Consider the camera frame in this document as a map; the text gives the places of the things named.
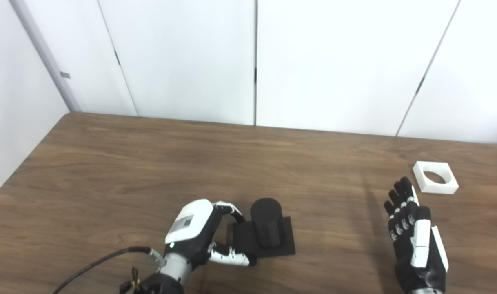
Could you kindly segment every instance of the white robotic hand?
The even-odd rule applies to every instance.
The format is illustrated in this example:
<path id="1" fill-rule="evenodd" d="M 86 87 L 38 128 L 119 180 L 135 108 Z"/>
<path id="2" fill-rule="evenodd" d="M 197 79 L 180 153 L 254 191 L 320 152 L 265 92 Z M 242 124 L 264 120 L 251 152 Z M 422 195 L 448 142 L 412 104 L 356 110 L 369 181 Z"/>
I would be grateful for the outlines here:
<path id="1" fill-rule="evenodd" d="M 211 203 L 207 199 L 200 199 L 185 205 L 165 238 L 164 260 L 159 273 L 170 276 L 183 285 L 197 266 L 204 265 L 209 260 L 240 266 L 255 265 L 255 257 L 212 242 L 225 214 L 232 215 L 237 222 L 245 221 L 232 203 Z"/>
<path id="2" fill-rule="evenodd" d="M 403 177 L 388 194 L 384 207 L 397 258 L 395 274 L 407 294 L 438 294 L 446 290 L 448 258 L 431 212 L 420 206 L 410 180 Z"/>

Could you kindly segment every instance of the black cylinder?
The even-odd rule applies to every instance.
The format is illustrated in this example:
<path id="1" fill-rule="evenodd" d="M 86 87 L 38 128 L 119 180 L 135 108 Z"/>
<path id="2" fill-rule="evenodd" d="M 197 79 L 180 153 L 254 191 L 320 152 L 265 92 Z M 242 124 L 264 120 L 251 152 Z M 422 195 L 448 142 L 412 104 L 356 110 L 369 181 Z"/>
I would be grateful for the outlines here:
<path id="1" fill-rule="evenodd" d="M 266 248 L 280 246 L 284 240 L 283 212 L 278 201 L 262 198 L 250 208 L 257 242 Z"/>

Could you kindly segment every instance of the white wall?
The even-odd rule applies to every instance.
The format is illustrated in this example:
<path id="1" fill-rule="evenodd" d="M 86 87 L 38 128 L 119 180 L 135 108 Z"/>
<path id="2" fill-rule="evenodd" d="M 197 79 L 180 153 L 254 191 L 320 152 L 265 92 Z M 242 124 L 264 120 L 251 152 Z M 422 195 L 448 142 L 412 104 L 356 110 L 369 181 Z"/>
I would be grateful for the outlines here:
<path id="1" fill-rule="evenodd" d="M 138 115 L 254 124 L 254 0 L 100 0 Z"/>
<path id="2" fill-rule="evenodd" d="M 400 136 L 497 143 L 497 0 L 462 0 Z"/>
<path id="3" fill-rule="evenodd" d="M 0 0 L 0 186 L 67 107 L 7 0 Z"/>
<path id="4" fill-rule="evenodd" d="M 11 1 L 74 111 L 137 115 L 97 0 Z"/>
<path id="5" fill-rule="evenodd" d="M 457 0 L 260 0 L 257 125 L 396 134 Z"/>

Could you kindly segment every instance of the wooden table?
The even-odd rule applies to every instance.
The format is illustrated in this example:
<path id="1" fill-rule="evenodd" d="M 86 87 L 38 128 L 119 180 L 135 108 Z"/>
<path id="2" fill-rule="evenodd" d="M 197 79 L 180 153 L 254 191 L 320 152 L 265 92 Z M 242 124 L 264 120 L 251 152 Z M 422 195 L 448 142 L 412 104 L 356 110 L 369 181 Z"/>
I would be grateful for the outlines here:
<path id="1" fill-rule="evenodd" d="M 50 293 L 122 247 L 163 251 L 192 200 L 248 215 L 261 197 L 291 216 L 297 255 L 208 263 L 187 293 L 400 294 L 382 203 L 417 160 L 450 163 L 460 185 L 419 194 L 450 259 L 447 293 L 497 293 L 497 145 L 73 113 L 0 189 L 0 294 Z M 142 277 L 154 269 L 144 255 L 119 257 L 63 293 L 117 293 L 133 265 Z"/>

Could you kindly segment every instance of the barcode sticker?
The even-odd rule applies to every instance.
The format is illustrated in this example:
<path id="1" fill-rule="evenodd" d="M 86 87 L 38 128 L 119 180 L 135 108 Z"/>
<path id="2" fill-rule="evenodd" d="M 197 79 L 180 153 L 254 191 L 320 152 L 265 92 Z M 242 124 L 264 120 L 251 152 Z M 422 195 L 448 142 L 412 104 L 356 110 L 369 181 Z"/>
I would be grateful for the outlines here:
<path id="1" fill-rule="evenodd" d="M 169 231 L 169 234 L 172 232 L 179 231 L 180 229 L 185 229 L 186 227 L 189 227 L 191 225 L 191 221 L 192 221 L 193 217 L 194 217 L 194 214 L 176 220 L 174 222 L 174 224 L 172 224 L 172 227 Z"/>

